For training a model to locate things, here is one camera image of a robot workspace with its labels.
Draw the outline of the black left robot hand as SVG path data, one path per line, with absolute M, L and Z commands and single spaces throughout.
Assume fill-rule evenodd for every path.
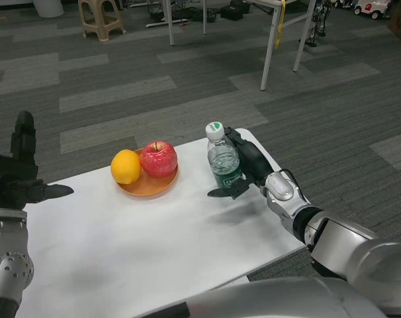
M 28 203 L 39 203 L 73 193 L 69 186 L 48 185 L 38 178 L 35 153 L 34 117 L 28 111 L 21 111 L 11 135 L 12 156 L 0 155 L 0 208 L 21 210 Z

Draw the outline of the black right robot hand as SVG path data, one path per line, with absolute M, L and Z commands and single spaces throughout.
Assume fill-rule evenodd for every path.
M 243 139 L 241 134 L 232 127 L 224 127 L 225 136 L 227 136 L 238 153 L 241 171 L 245 178 L 237 180 L 228 189 L 214 189 L 208 192 L 209 197 L 231 197 L 236 199 L 249 189 L 251 184 L 261 187 L 265 185 L 268 175 L 273 173 L 268 159 L 258 149 L 254 143 Z

